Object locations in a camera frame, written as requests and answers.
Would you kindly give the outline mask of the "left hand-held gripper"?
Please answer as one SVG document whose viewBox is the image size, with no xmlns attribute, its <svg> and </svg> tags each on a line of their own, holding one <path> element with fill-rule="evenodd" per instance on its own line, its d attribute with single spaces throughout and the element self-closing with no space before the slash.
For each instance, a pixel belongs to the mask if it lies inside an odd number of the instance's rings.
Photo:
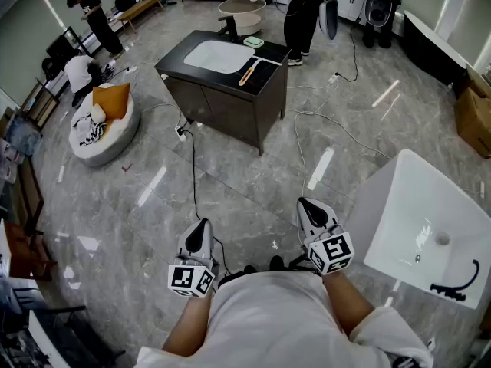
<svg viewBox="0 0 491 368">
<path fill-rule="evenodd" d="M 204 298 L 213 289 L 219 271 L 219 262 L 211 256 L 213 244 L 212 225 L 206 218 L 180 236 L 179 254 L 168 269 L 167 287 L 171 291 L 182 297 Z"/>
</svg>

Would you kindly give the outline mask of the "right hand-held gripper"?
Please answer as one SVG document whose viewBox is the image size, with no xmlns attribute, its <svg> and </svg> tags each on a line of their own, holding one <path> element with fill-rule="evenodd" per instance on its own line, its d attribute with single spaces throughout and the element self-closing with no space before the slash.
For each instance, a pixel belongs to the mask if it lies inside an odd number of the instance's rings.
<svg viewBox="0 0 491 368">
<path fill-rule="evenodd" d="M 308 260 L 320 275 L 346 268 L 354 258 L 354 247 L 349 232 L 337 224 L 334 210 L 317 199 L 300 197 L 297 212 L 305 235 Z M 327 230 L 319 233 L 320 228 Z"/>
</svg>

